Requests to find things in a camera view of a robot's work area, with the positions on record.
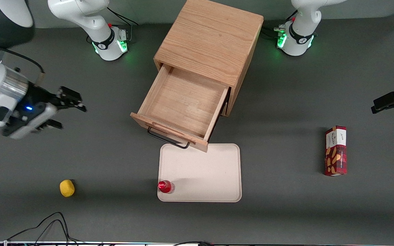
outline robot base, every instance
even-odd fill
[[[288,30],[292,23],[292,21],[289,21],[279,26],[278,30],[280,30],[281,36],[278,39],[277,47],[290,56],[300,56],[311,47],[314,36],[312,36],[310,40],[305,39],[306,42],[304,44],[298,44],[296,39],[291,36],[290,32],[285,31]]]
[[[115,33],[114,41],[109,45],[108,49],[101,50],[95,47],[95,52],[100,55],[103,60],[113,61],[122,56],[125,52],[127,52],[127,34],[125,30],[121,30],[117,27],[111,27],[112,31]]]

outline red cardboard box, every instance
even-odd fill
[[[346,127],[335,126],[326,132],[325,175],[346,174]]]

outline red bottle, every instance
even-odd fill
[[[161,192],[171,194],[174,192],[174,184],[168,180],[163,180],[158,183],[158,188]]]

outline black metal handle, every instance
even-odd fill
[[[169,144],[172,144],[172,145],[174,145],[174,146],[176,146],[176,147],[179,147],[179,148],[181,148],[181,149],[186,149],[186,148],[189,147],[190,142],[188,142],[188,143],[186,144],[186,146],[180,146],[180,145],[178,145],[177,143],[173,143],[173,142],[171,142],[171,141],[168,140],[168,139],[164,139],[164,138],[162,138],[162,137],[159,137],[159,136],[156,136],[156,135],[152,134],[152,133],[150,132],[151,129],[152,129],[152,127],[149,126],[148,129],[147,129],[147,132],[148,132],[148,135],[150,135],[150,136],[152,136],[152,137],[154,137],[154,138],[157,138],[157,139],[159,139],[159,140],[162,140],[162,141],[164,141],[164,142],[167,142],[167,143],[169,143]]]

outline wooden cabinet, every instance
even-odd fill
[[[264,18],[188,0],[154,60],[158,76],[138,113],[142,127],[202,151],[218,116],[229,116]]]

